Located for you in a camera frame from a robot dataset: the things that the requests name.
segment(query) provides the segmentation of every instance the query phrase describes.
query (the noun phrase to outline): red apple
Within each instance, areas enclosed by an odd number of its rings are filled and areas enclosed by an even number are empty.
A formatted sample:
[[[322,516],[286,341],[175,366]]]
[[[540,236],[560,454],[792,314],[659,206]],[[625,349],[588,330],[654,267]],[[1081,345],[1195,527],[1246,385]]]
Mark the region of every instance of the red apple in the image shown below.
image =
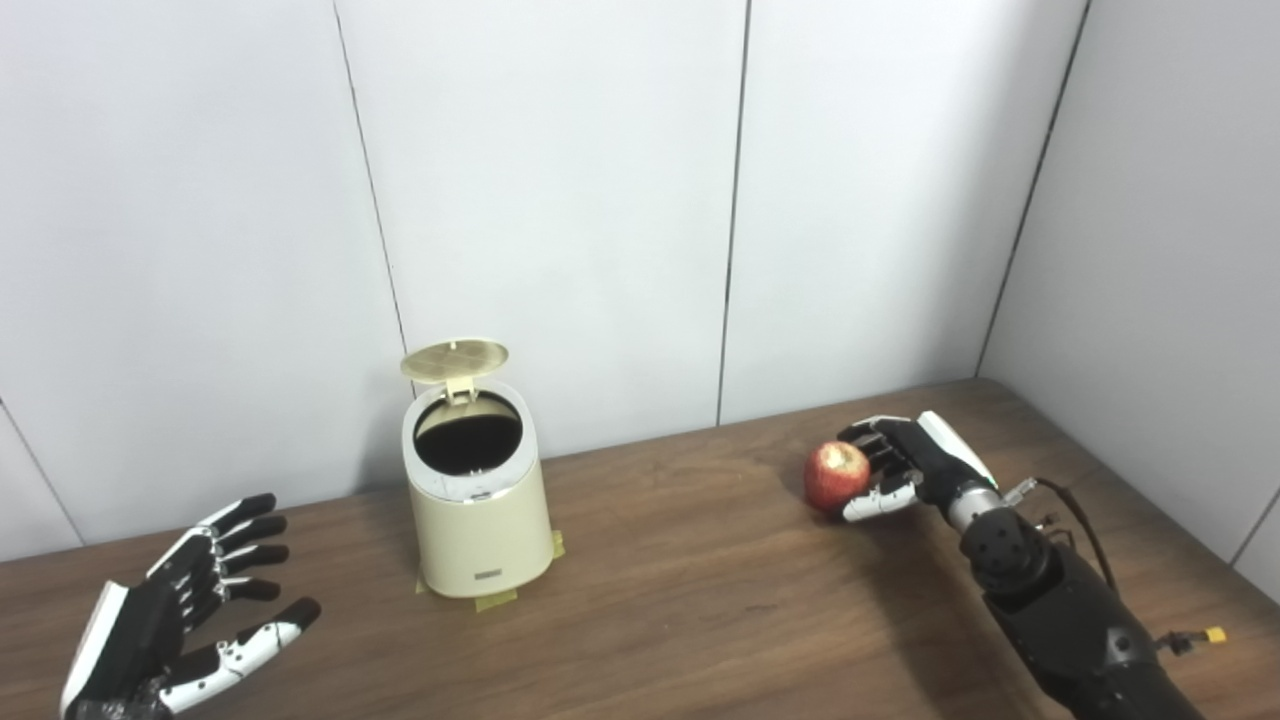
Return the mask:
[[[872,465],[861,450],[847,442],[823,443],[804,465],[805,502],[823,512],[838,512],[855,496],[867,492]]]

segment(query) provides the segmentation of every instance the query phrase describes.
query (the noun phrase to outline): panel seam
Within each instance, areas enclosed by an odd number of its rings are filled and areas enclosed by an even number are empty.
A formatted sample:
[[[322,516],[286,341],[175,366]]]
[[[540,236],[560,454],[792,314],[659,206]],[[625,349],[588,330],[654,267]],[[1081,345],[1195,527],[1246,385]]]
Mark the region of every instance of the panel seam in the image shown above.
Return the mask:
[[[751,47],[751,0],[746,0],[746,17],[742,23],[742,70],[737,86],[737,131],[733,140],[733,190],[728,210],[728,254],[724,259],[724,313],[721,319],[721,363],[719,379],[716,387],[716,425],[721,424],[724,407],[724,352],[728,347],[728,301],[733,282],[733,237],[737,232],[737,181],[742,169],[742,109],[746,106],[746,58]]]
[[[1262,529],[1262,524],[1267,521],[1267,515],[1271,514],[1271,510],[1276,506],[1277,500],[1280,500],[1280,487],[1277,487],[1276,492],[1271,496],[1271,502],[1267,502],[1267,506],[1262,510],[1262,515],[1258,515],[1258,521],[1253,523],[1253,528],[1249,529],[1249,534],[1244,536],[1244,542],[1240,543],[1239,550],[1235,551],[1235,555],[1231,556],[1228,565],[1235,568],[1235,564],[1240,561],[1240,557],[1244,556],[1244,551],[1248,550],[1249,543],[1253,542],[1253,536],[1258,534],[1258,530]]]
[[[374,220],[378,223],[378,241],[383,249],[383,266],[387,268],[387,284],[392,291],[392,309],[396,313],[396,329],[401,338],[401,355],[408,355],[408,341],[404,340],[404,319],[401,315],[399,293],[396,291],[396,274],[392,273],[392,255],[387,250],[387,232],[383,229],[383,209],[378,202],[378,187],[374,183],[374,167],[369,161],[369,143],[365,141],[365,123],[360,117],[360,100],[356,97],[356,78],[351,73],[351,58],[347,55],[347,36],[342,29],[342,14],[338,1],[333,1],[333,19],[338,26],[338,45],[342,46],[342,65],[347,70],[347,88],[351,91],[351,110],[356,117],[356,135],[360,136],[360,155],[365,161],[365,178],[369,181],[369,197],[374,204]],[[417,397],[417,387],[408,383],[410,393]]]
[[[978,363],[973,368],[973,377],[979,377],[982,364],[987,359],[987,348],[991,346],[991,336],[996,329],[996,318],[1000,315],[1000,306],[1005,300],[1005,288],[1009,287],[1009,275],[1014,269],[1014,258],[1018,247],[1023,242],[1023,231],[1027,228],[1027,217],[1030,214],[1032,200],[1036,197],[1036,187],[1039,184],[1041,170],[1044,169],[1044,156],[1048,155],[1048,143],[1053,137],[1053,127],[1057,126],[1057,113],[1062,109],[1062,96],[1066,95],[1066,83],[1071,77],[1071,68],[1075,65],[1075,53],[1080,47],[1080,38],[1084,37],[1084,22],[1089,17],[1089,8],[1093,0],[1085,0],[1084,12],[1080,13],[1080,23],[1075,27],[1075,40],[1071,41],[1071,53],[1066,58],[1066,68],[1062,70],[1062,82],[1057,88],[1057,100],[1053,101],[1053,111],[1048,118],[1048,127],[1044,128],[1044,142],[1041,143],[1039,158],[1036,160],[1036,172],[1032,173],[1030,187],[1027,188],[1027,201],[1023,204],[1023,214],[1018,219],[1018,231],[1014,232],[1014,243],[1009,249],[1009,260],[1005,261],[1005,274],[1000,279],[1000,291],[996,292],[996,304],[991,309],[991,319],[987,322],[987,333],[982,338],[982,350],[978,352]]]
[[[58,493],[58,488],[55,488],[54,483],[49,479],[49,473],[46,473],[45,466],[41,465],[40,457],[36,457],[36,451],[32,450],[31,443],[27,442],[27,436],[24,436],[22,433],[22,428],[18,427],[18,419],[13,416],[9,406],[4,402],[0,402],[0,413],[4,413],[5,418],[8,418],[9,427],[12,427],[14,434],[18,436],[18,442],[22,443],[22,448],[27,452],[27,457],[31,459],[31,464],[36,468],[36,471],[40,473],[40,479],[44,480],[45,487],[49,488],[49,495],[51,495],[54,497],[54,502],[58,503],[58,510],[60,510],[63,518],[67,519],[67,524],[70,527],[72,533],[76,534],[76,539],[79,541],[81,547],[84,547],[84,544],[87,544],[84,542],[84,536],[79,532],[79,527],[76,525],[76,520],[67,510],[67,503],[63,502],[63,496]]]

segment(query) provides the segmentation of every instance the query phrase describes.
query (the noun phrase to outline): black cable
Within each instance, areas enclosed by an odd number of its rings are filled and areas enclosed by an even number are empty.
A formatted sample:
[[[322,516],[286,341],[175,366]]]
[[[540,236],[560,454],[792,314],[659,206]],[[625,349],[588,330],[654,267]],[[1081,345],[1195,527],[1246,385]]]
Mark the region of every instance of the black cable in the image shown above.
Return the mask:
[[[1107,562],[1107,553],[1102,552],[1102,543],[1098,542],[1098,536],[1093,532],[1093,525],[1089,524],[1089,516],[1084,512],[1084,507],[1076,502],[1075,496],[1068,488],[1044,478],[1036,478],[1036,483],[1053,491],[1053,495],[1062,501],[1062,505],[1071,511],[1071,515],[1075,515],[1075,520],[1080,523],[1080,528],[1084,529],[1084,534],[1089,538],[1089,544],[1093,546],[1093,555],[1098,559],[1098,568],[1102,569],[1102,577],[1107,580],[1111,592],[1119,596],[1120,588],[1116,587],[1116,577],[1111,574],[1111,564]]]

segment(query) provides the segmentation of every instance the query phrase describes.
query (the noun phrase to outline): wooden table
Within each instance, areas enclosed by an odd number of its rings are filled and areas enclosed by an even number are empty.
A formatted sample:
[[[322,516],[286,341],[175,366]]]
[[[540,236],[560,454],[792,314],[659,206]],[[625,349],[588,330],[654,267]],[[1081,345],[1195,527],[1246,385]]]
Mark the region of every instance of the wooden table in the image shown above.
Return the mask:
[[[1226,626],[1228,644],[1165,661],[1208,717],[1280,717],[1277,607],[984,380],[549,460],[552,518],[568,553],[518,601],[481,614],[413,593],[403,489],[289,510],[293,557],[260,573],[284,584],[284,598],[233,603],[191,642],[229,635],[302,594],[324,615],[186,717],[1068,717],[997,632],[936,511],[837,527],[799,500],[801,461],[817,443],[870,414],[927,409],[997,479],[1038,474],[1075,488],[1126,602],[1153,632]],[[1038,491],[1025,511],[1053,507]],[[5,717],[54,715],[102,580],[132,582],[173,539],[0,565]],[[1092,559],[1087,543],[1082,555]]]

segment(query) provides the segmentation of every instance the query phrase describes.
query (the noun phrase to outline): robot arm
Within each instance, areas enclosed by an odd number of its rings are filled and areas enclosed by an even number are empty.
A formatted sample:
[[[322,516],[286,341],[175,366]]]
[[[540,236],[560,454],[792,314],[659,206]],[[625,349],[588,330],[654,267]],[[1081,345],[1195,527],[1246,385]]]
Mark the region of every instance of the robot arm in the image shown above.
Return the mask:
[[[223,603],[270,601],[280,587],[233,577],[283,562],[283,546],[251,546],[284,530],[284,518],[264,516],[275,496],[233,502],[187,530],[134,587],[108,582],[81,637],[63,688],[64,720],[163,720],[187,710],[261,667],[302,634],[320,605],[301,598],[234,639],[182,653],[183,638]]]
[[[1034,483],[1001,496],[977,455],[933,413],[916,421],[870,418],[840,439],[867,454],[882,488],[910,492],[902,506],[932,505],[960,533],[988,611],[1041,689],[1076,719],[1203,720],[1161,667],[1160,643],[1112,587],[1012,509]]]

